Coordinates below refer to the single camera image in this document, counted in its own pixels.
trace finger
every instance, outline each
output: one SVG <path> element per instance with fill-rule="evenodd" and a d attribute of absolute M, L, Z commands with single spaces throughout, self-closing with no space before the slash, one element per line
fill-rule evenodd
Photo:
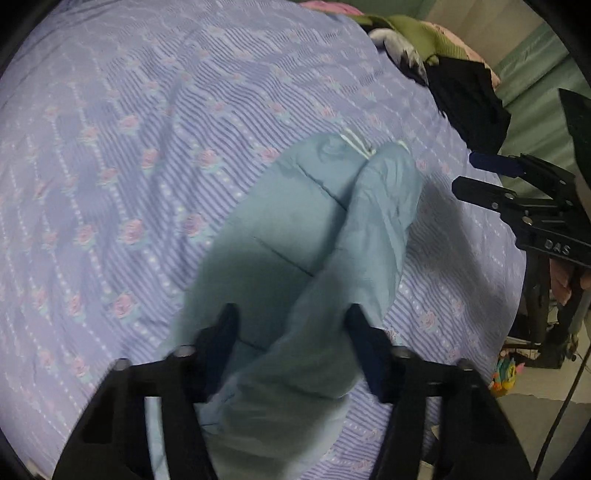
<path fill-rule="evenodd" d="M 583 290 L 589 290 L 591 288 L 591 271 L 586 270 L 581 277 L 581 288 Z"/>
<path fill-rule="evenodd" d="M 574 265 L 550 259 L 550 278 L 556 280 L 560 285 L 567 288 L 570 284 L 570 277 L 573 275 Z"/>
<path fill-rule="evenodd" d="M 566 305 L 570 296 L 572 295 L 572 291 L 570 287 L 562 285 L 560 282 L 557 281 L 556 278 L 550 278 L 550 288 L 552 289 L 552 293 L 554 294 L 554 298 L 560 302 L 562 305 Z"/>

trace pile of clothes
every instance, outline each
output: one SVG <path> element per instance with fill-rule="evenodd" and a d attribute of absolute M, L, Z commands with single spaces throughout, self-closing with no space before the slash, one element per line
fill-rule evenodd
<path fill-rule="evenodd" d="M 355 20 L 407 77 L 428 87 L 468 148 L 496 154 L 511 115 L 495 95 L 499 77 L 477 52 L 440 25 L 405 15 L 366 15 L 347 4 L 309 1 L 304 7 Z"/>

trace bed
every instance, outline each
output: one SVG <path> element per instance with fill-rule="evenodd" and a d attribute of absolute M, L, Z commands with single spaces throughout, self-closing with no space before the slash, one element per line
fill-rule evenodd
<path fill-rule="evenodd" d="M 408 145 L 425 183 L 386 330 L 492 372 L 525 259 L 450 186 L 498 178 L 350 19 L 282 0 L 64 0 L 0 79 L 0 112 L 0 428 L 41 471 L 114 359 L 156 359 L 225 218 L 318 132 Z M 351 398 L 303 478 L 368 477 L 388 410 L 363 384 Z"/>

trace beige wall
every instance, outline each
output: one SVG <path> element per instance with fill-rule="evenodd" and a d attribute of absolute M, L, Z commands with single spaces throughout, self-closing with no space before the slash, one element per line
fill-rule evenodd
<path fill-rule="evenodd" d="M 491 66 L 542 23 L 523 0 L 437 0 L 426 20 L 450 29 Z"/>

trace purple floral bed sheet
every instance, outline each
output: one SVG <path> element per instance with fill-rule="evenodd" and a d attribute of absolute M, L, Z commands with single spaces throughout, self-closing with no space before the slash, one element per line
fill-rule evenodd
<path fill-rule="evenodd" d="M 51 473 L 113 359 L 154 360 L 227 215 L 278 154 L 355 127 L 425 176 L 385 324 L 491 371 L 524 259 L 458 202 L 468 150 L 352 21 L 281 0 L 66 0 L 0 79 L 0 427 Z M 364 385 L 306 479 L 364 479 L 388 410 Z"/>

